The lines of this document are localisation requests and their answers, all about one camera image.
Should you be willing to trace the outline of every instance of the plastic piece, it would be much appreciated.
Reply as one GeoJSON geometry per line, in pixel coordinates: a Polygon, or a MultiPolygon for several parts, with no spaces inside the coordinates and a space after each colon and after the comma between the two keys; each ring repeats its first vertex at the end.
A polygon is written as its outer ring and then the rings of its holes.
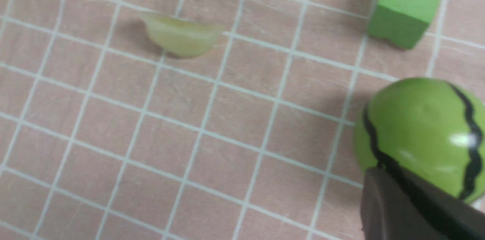
{"type": "Polygon", "coordinates": [[[402,167],[466,203],[485,193],[485,106],[472,93],[440,79],[409,78],[383,88],[366,110],[367,121],[359,116],[354,130],[363,170],[377,165],[374,142],[402,167]]]}
{"type": "Polygon", "coordinates": [[[147,25],[150,39],[181,58],[208,52],[225,30],[220,24],[200,24],[156,12],[142,11],[140,17],[147,25]]]}
{"type": "Polygon", "coordinates": [[[379,0],[367,33],[412,49],[421,40],[440,5],[440,0],[379,0]]]}

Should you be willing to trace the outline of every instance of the black stripe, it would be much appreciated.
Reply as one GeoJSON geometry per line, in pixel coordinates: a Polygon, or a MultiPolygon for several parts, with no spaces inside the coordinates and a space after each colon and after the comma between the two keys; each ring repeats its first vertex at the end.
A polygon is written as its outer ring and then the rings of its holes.
{"type": "Polygon", "coordinates": [[[395,180],[430,226],[450,240],[482,240],[478,233],[447,212],[433,197],[409,180],[398,161],[379,149],[377,130],[369,119],[368,106],[364,109],[362,119],[371,139],[371,151],[377,159],[377,166],[384,169],[395,180]]]}
{"type": "Polygon", "coordinates": [[[463,190],[458,196],[459,199],[465,200],[475,191],[475,180],[483,169],[482,157],[480,156],[480,152],[478,151],[480,145],[482,145],[483,131],[473,120],[474,109],[473,104],[471,104],[470,100],[456,86],[451,83],[448,83],[448,85],[450,85],[454,93],[458,95],[458,97],[465,105],[465,120],[468,124],[468,127],[470,128],[469,135],[470,137],[473,137],[475,139],[475,141],[472,142],[468,147],[470,162],[466,166],[465,178],[463,179],[463,190]]]}

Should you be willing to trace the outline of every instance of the green ball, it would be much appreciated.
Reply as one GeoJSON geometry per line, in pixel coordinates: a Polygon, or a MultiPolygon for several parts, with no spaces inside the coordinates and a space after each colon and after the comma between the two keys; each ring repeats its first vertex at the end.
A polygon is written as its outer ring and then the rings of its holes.
{"type": "Polygon", "coordinates": [[[367,103],[355,125],[354,148],[363,171],[377,165],[372,149],[378,148],[471,203],[485,193],[484,129],[485,106],[472,93],[440,79],[409,78],[383,88],[367,103]]]}

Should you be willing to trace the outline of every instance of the green cube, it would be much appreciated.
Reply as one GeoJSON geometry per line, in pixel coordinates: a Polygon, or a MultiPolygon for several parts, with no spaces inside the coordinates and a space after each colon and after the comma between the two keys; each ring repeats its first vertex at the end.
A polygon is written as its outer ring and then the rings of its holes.
{"type": "Polygon", "coordinates": [[[412,49],[433,21],[440,0],[379,0],[367,33],[412,49]]]}

